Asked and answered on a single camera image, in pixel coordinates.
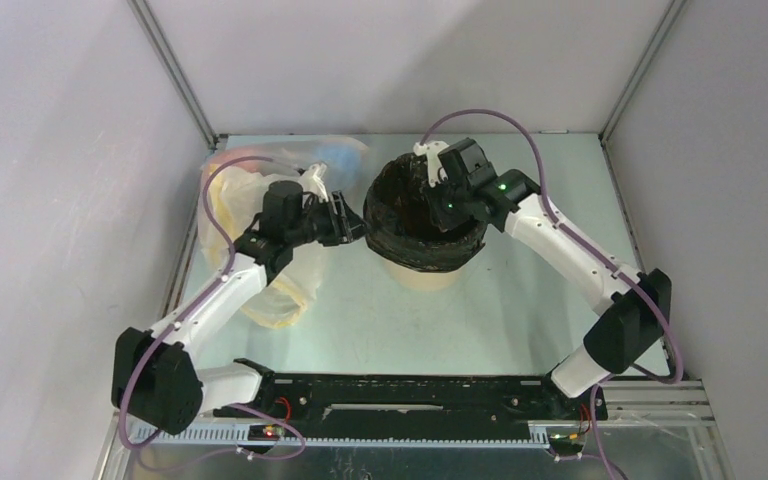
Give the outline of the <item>black trash bag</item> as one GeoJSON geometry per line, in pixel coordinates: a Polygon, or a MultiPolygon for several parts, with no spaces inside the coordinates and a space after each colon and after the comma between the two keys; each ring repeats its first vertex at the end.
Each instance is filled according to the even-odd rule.
{"type": "Polygon", "coordinates": [[[365,240],[371,251],[410,270],[455,271],[483,249],[487,225],[470,220],[449,231],[437,228],[420,192],[426,173],[426,161],[412,153],[384,165],[364,200],[365,240]]]}

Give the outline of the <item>clear plastic bag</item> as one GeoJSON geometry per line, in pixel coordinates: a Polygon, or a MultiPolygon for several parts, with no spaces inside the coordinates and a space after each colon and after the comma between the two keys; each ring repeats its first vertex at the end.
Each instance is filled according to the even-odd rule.
{"type": "MultiPolygon", "coordinates": [[[[206,208],[235,240],[262,210],[270,183],[298,182],[300,174],[315,163],[328,167],[325,184],[329,193],[342,191],[348,201],[355,201],[367,153],[368,146],[351,137],[314,136],[255,141],[211,157],[200,180],[200,185],[208,188],[207,199],[198,201],[197,214],[198,240],[209,267],[223,266],[228,248],[208,220],[206,208]]],[[[247,301],[241,312],[262,327],[280,329],[296,324],[316,300],[330,257],[331,250],[318,243],[295,249],[289,266],[247,301]]]]}

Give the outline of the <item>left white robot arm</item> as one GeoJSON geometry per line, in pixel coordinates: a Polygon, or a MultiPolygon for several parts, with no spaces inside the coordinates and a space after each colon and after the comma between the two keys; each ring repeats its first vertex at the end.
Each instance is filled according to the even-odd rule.
{"type": "Polygon", "coordinates": [[[277,181],[263,195],[262,210],[228,246],[223,266],[197,295],[146,330],[128,328],[114,351],[111,403],[167,434],[178,434],[202,413],[238,403],[264,416],[276,403],[272,371],[249,360],[202,368],[196,361],[209,341],[250,299],[264,291],[312,243],[350,244],[365,234],[361,216],[339,191],[326,198],[296,181],[277,181]]]}

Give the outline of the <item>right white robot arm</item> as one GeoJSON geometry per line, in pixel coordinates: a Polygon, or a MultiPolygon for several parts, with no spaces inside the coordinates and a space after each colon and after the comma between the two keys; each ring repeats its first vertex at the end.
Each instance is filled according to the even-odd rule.
{"type": "Polygon", "coordinates": [[[582,395],[610,375],[632,368],[664,335],[671,281],[659,270],[644,273],[617,261],[573,224],[516,169],[502,174],[470,138],[452,145],[417,143],[426,165],[421,189],[433,224],[452,230],[469,220],[520,241],[576,286],[598,319],[581,346],[553,368],[541,392],[545,411],[566,418],[582,395]]]}

